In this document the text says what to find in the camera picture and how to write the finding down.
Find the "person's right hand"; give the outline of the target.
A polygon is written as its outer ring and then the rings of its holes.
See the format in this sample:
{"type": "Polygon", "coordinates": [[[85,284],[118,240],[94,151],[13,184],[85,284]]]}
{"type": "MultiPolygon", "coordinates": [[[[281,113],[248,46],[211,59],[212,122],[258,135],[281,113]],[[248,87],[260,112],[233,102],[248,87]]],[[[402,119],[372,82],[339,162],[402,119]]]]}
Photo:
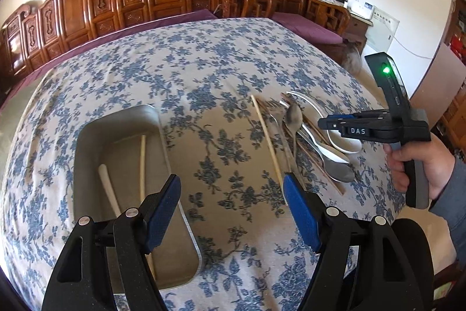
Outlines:
{"type": "Polygon", "coordinates": [[[429,198],[438,198],[450,180],[455,166],[455,157],[437,136],[431,134],[430,141],[412,141],[394,150],[390,145],[383,145],[386,161],[391,170],[395,189],[405,193],[410,180],[404,164],[411,160],[423,164],[424,173],[429,184],[429,198]]]}

